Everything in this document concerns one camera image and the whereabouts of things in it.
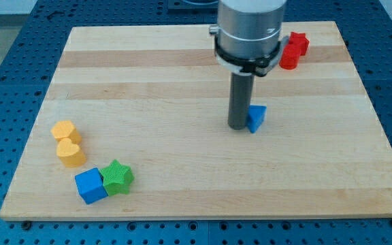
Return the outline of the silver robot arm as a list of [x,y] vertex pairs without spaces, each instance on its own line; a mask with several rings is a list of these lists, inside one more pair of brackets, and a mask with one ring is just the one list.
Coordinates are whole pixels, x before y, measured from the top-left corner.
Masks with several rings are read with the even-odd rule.
[[289,38],[280,38],[286,0],[220,0],[214,36],[220,65],[240,76],[266,76]]

